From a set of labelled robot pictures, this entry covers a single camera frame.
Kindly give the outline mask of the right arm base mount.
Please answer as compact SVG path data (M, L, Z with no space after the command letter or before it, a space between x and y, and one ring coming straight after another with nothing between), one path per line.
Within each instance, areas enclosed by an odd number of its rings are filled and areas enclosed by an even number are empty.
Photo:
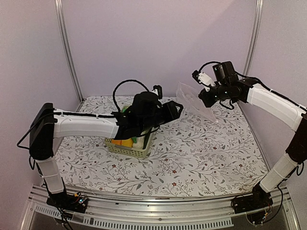
M235 214L269 207L272 204L271 194L263 190L255 190L250 195L238 196L231 201L231 207Z

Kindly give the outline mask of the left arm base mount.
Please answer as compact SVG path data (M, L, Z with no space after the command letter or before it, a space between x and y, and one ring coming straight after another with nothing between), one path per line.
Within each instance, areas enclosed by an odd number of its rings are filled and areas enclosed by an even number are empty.
M58 194L48 193L47 204L59 209L85 213L88 205L88 196L82 195L80 192L70 195L67 191Z

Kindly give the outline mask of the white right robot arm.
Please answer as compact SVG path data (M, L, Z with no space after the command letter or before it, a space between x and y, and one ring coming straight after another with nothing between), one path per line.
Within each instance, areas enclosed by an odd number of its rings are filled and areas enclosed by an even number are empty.
M293 134L284 153L254 187L254 194L248 199L248 205L258 209L266 202L266 194L286 180L307 159L307 109L265 88L257 78L244 77L240 80L234 74L212 80L208 75L198 73L195 79L204 86L199 97L206 107L225 100L247 103L276 118L288 128L288 133Z

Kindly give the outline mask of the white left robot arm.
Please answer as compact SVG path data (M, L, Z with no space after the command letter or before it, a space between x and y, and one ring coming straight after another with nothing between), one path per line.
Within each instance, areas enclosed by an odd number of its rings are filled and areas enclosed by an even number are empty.
M84 136L125 140L139 137L152 128L180 118L183 105L174 101L161 103L154 92L141 92L134 96L125 112L110 114L76 113L58 110L46 103L31 125L29 153L41 170L52 199L61 208L71 204L64 182L53 157L53 139Z

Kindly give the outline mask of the clear zip top bag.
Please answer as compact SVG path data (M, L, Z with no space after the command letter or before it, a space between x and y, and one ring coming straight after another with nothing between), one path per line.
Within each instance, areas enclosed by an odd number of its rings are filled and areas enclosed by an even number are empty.
M214 123L218 123L217 118L213 114L211 108L206 108L202 100L198 97L196 89L178 82L176 89L177 100L184 106L186 110L196 115L204 117Z

